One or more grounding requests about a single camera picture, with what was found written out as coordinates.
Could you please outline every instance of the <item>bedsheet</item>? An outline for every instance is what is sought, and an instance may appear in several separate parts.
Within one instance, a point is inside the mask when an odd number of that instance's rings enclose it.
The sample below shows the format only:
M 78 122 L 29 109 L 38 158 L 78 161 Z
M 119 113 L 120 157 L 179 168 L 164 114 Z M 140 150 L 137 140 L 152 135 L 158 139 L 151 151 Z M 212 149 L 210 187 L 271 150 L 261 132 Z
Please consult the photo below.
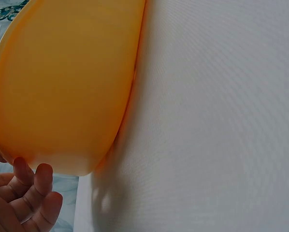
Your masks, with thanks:
M 79 180 L 75 231 L 289 232 L 289 0 L 147 2 L 128 118 Z

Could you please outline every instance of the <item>orange object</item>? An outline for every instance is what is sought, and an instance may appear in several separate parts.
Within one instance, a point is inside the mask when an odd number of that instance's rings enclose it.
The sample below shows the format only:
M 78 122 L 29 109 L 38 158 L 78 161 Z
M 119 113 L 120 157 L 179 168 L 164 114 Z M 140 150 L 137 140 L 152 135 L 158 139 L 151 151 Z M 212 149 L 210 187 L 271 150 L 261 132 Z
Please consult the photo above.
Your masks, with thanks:
M 0 43 L 0 154 L 85 175 L 107 153 L 134 76 L 145 0 L 31 0 Z

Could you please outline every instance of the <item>patterned fabric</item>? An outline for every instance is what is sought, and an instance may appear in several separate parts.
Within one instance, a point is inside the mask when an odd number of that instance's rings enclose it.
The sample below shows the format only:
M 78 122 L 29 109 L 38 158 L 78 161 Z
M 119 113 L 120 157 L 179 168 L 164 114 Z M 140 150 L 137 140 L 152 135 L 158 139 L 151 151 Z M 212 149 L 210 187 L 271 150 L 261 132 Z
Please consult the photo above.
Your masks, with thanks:
M 29 0 L 0 0 L 0 40 L 7 30 L 10 21 L 24 7 Z M 0 173 L 12 172 L 8 163 L 0 163 Z M 51 232 L 72 232 L 78 188 L 78 177 L 54 174 L 53 191 L 63 195 L 63 207 L 57 223 Z
M 4 19 L 8 19 L 12 21 L 14 17 L 22 10 L 22 8 L 28 3 L 29 0 L 25 0 L 19 5 L 16 6 L 7 6 L 0 9 L 0 21 Z

